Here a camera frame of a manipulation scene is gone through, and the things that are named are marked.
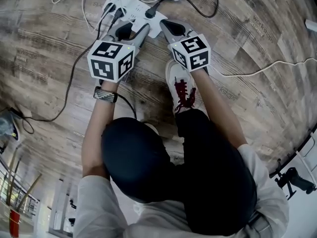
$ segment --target power strip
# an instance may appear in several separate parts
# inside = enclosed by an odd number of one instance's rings
[[[116,10],[122,7],[125,9],[126,15],[120,18],[120,20],[135,20],[132,26],[132,31],[138,32],[146,23],[150,24],[151,29],[148,36],[150,36],[151,38],[155,38],[162,31],[159,23],[162,19],[166,19],[167,17],[157,11],[156,15],[153,18],[146,18],[145,12],[149,8],[151,8],[147,4],[139,0],[106,0],[103,6],[103,10],[105,10],[106,5],[110,2],[114,3],[116,6],[115,11],[110,12],[110,15],[114,16]]]

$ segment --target white cube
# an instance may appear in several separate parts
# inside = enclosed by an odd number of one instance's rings
[[[189,72],[210,64],[211,48],[203,34],[169,45],[174,59]]]
[[[133,68],[134,56],[134,46],[97,40],[87,55],[91,76],[117,83]]]

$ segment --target wooden floor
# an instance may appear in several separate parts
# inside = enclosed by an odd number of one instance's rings
[[[192,0],[205,13],[215,0]],[[219,0],[218,14],[200,16],[185,1],[163,2],[159,11],[190,23],[212,49],[210,75],[238,116],[248,142],[271,169],[292,153],[317,121],[317,63],[277,65],[249,78],[223,78],[223,73],[250,73],[276,60],[290,62],[316,57],[317,36],[305,20],[317,20],[313,0]],[[95,26],[105,0],[86,0],[88,20]],[[61,109],[72,64],[89,46],[91,35],[83,19],[81,0],[0,0],[0,100],[25,115],[52,118]],[[157,126],[175,162],[183,156],[177,136],[164,68],[171,58],[162,34],[147,38],[119,93],[136,108],[139,120]],[[80,150],[94,106],[95,80],[86,56],[77,64],[68,103],[52,123],[31,121],[34,135],[22,129],[25,177],[43,173],[43,186],[61,175],[81,177]],[[132,116],[118,101],[115,116]],[[7,161],[10,151],[3,154]]]

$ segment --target leg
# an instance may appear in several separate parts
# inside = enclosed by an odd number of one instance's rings
[[[133,200],[173,199],[175,165],[148,126],[132,118],[114,120],[103,133],[102,153],[111,178]]]
[[[200,110],[176,115],[184,142],[184,198],[193,232],[228,236],[243,228],[257,201],[256,185],[238,152]]]

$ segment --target watch strap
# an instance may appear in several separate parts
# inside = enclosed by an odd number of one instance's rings
[[[103,100],[103,101],[108,101],[115,103],[118,99],[118,94],[117,93],[112,93],[108,92],[106,90],[101,89],[100,86],[96,86],[95,92],[94,92],[94,98]]]

